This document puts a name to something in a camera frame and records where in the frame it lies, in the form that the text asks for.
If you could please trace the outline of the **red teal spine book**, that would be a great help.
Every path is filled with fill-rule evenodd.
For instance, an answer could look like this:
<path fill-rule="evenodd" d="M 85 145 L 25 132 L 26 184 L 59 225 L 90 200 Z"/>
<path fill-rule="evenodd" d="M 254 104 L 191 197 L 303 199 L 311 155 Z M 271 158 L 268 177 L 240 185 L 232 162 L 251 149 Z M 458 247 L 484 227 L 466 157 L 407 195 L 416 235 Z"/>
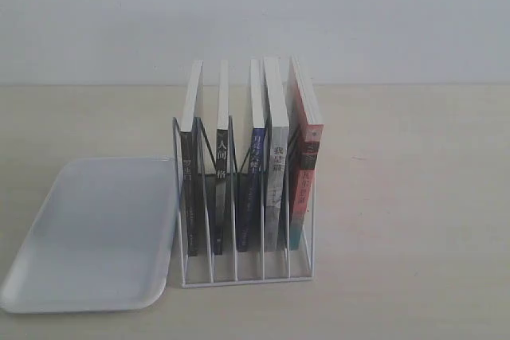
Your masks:
<path fill-rule="evenodd" d="M 324 131 L 324 119 L 311 77 L 297 57 L 289 60 L 287 82 L 289 117 L 289 244 L 300 246 L 316 161 Z"/>

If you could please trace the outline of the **dark brown spine book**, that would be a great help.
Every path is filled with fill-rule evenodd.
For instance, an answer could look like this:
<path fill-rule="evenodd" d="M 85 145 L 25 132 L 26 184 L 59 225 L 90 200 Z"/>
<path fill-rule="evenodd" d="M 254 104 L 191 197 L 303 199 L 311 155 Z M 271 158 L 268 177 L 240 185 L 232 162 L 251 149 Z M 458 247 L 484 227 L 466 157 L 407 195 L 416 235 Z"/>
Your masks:
<path fill-rule="evenodd" d="M 198 147 L 197 123 L 198 93 L 202 86 L 203 61 L 195 61 L 186 88 L 186 98 L 179 123 L 183 189 L 187 232 L 187 254 L 198 255 Z"/>

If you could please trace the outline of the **blue moon cover book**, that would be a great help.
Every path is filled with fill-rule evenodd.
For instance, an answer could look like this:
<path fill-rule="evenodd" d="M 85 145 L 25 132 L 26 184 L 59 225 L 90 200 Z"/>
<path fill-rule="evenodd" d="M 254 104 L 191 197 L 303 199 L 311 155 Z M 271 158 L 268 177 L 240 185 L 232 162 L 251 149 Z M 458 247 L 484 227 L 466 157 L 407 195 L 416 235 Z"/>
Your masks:
<path fill-rule="evenodd" d="M 261 66 L 251 59 L 249 66 L 248 105 L 245 118 L 246 153 L 241 165 L 241 199 L 237 210 L 237 250 L 246 252 L 250 229 L 260 202 L 260 179 L 265 140 L 265 109 Z"/>

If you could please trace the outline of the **black spine book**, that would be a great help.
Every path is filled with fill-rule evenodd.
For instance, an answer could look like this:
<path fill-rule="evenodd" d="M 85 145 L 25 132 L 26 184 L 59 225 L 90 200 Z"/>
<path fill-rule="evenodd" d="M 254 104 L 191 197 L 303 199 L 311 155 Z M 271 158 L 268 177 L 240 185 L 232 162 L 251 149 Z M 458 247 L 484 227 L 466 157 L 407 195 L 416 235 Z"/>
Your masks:
<path fill-rule="evenodd" d="M 218 117 L 215 159 L 214 254 L 221 255 L 226 214 L 226 177 L 229 153 L 229 63 L 221 60 L 218 87 Z"/>

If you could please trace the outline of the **grey white spine book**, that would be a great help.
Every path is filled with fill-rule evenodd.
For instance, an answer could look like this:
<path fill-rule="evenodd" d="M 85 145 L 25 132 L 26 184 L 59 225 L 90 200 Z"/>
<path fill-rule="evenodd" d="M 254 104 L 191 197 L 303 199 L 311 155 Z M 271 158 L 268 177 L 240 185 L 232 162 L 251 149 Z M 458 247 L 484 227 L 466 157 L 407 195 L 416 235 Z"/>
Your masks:
<path fill-rule="evenodd" d="M 263 67 L 269 109 L 264 246 L 266 252 L 273 252 L 277 249 L 284 192 L 289 120 L 278 58 L 264 57 Z"/>

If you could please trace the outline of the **white plastic tray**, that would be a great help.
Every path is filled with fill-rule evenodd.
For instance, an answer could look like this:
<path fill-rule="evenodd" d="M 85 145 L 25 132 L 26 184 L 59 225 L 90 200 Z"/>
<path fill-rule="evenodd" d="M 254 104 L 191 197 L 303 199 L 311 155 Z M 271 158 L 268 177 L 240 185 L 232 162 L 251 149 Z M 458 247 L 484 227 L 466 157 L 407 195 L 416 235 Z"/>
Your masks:
<path fill-rule="evenodd" d="M 172 158 L 82 158 L 53 183 L 1 287 L 14 314 L 130 311 L 167 285 Z"/>

